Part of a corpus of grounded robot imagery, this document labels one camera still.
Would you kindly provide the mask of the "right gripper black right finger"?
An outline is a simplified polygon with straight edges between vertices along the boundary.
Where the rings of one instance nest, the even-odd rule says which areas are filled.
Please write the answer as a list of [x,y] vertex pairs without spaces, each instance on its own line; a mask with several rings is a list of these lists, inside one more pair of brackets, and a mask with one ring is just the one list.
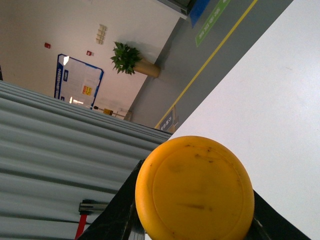
[[296,228],[257,192],[254,192],[254,215],[247,240],[308,240],[302,231]]

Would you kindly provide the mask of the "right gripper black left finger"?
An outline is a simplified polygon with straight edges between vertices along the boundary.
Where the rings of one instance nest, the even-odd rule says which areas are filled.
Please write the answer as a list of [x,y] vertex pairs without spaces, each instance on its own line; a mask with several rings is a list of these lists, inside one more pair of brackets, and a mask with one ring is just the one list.
[[81,240],[144,240],[145,230],[138,217],[135,189],[140,160],[105,210],[80,235]]

